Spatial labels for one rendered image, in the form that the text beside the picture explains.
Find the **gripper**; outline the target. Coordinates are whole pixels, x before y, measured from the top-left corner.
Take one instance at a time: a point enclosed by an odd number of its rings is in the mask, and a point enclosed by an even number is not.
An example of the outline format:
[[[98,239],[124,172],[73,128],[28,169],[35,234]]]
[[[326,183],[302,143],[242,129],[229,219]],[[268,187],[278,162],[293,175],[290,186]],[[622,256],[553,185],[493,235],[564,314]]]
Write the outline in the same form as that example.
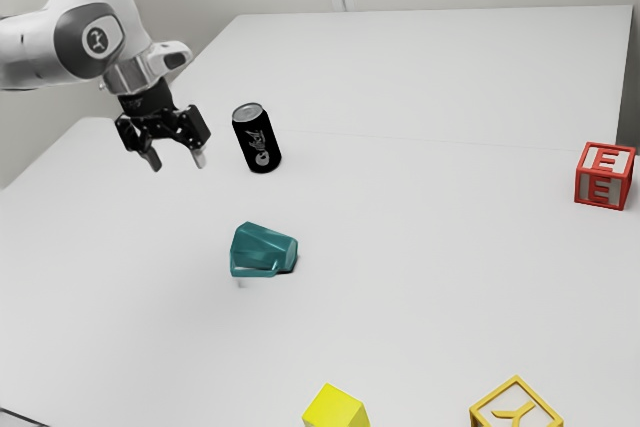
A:
[[[197,106],[176,108],[165,80],[117,99],[123,113],[115,126],[125,149],[137,153],[154,172],[162,168],[162,162],[152,145],[153,138],[174,138],[189,150],[199,169],[206,166],[205,148],[211,131]]]

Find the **black drink can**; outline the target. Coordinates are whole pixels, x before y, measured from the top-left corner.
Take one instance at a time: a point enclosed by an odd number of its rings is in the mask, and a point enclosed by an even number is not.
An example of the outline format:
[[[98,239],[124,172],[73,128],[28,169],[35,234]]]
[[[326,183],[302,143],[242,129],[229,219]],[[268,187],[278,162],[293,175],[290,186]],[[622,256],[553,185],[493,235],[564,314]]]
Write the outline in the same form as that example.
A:
[[[249,169],[274,171],[282,160],[267,111],[258,103],[246,103],[232,112],[232,127]]]

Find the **plain yellow block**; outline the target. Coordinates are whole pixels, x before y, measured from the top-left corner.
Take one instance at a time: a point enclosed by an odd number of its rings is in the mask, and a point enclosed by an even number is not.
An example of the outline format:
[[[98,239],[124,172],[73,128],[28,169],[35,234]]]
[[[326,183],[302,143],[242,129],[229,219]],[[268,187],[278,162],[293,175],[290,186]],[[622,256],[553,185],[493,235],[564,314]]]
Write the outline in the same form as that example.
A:
[[[325,383],[302,414],[304,427],[371,427],[364,403]]]

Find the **teal faceted mug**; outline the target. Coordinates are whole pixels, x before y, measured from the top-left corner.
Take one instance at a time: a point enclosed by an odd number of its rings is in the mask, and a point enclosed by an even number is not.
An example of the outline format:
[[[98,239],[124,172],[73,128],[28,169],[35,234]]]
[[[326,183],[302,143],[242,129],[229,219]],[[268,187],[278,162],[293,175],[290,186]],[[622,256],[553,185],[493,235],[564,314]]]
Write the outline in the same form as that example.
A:
[[[271,278],[292,273],[298,241],[266,227],[245,222],[236,228],[230,248],[230,273],[235,278]]]

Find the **red letter block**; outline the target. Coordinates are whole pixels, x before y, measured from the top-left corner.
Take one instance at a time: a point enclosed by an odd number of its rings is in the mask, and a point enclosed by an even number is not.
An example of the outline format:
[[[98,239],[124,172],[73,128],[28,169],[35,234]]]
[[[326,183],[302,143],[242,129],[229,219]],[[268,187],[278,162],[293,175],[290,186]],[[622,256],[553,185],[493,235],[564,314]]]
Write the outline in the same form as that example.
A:
[[[587,142],[575,171],[574,202],[622,211],[635,158],[634,147]]]

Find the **yellow letter block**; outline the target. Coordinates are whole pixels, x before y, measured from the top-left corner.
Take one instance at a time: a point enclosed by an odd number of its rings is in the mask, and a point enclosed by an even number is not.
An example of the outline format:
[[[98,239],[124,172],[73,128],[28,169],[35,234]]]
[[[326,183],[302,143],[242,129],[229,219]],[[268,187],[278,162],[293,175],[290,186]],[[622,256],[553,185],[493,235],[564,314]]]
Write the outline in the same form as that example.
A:
[[[514,375],[469,408],[471,427],[565,427],[564,419]]]

